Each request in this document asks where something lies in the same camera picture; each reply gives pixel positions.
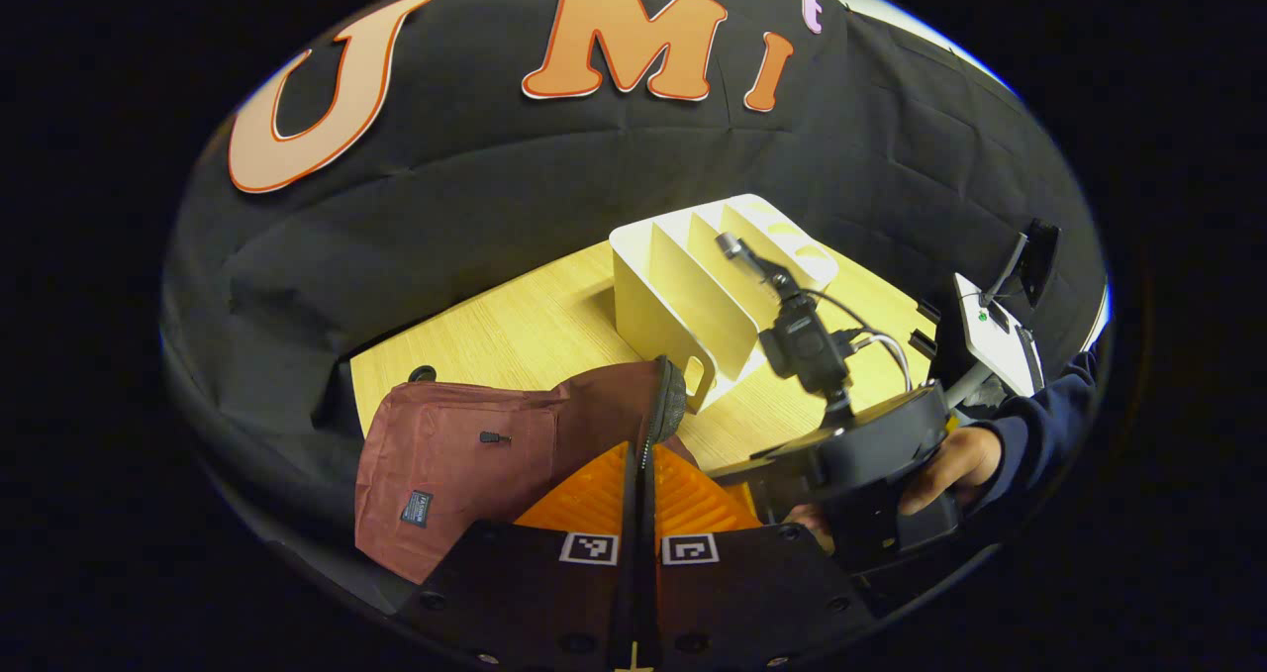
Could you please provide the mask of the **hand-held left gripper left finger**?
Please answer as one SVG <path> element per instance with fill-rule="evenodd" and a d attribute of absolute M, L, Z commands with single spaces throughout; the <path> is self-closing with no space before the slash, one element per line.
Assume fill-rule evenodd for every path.
<path fill-rule="evenodd" d="M 637 545 L 634 443 L 617 443 L 511 522 L 480 520 L 392 620 L 469 671 L 608 671 Z"/>

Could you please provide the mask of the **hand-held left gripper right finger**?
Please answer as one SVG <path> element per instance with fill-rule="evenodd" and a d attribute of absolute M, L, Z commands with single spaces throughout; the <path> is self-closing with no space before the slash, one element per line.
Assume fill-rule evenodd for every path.
<path fill-rule="evenodd" d="M 653 448 L 659 671 L 793 671 L 869 634 L 875 617 L 801 525 L 761 522 L 746 484 Z"/>

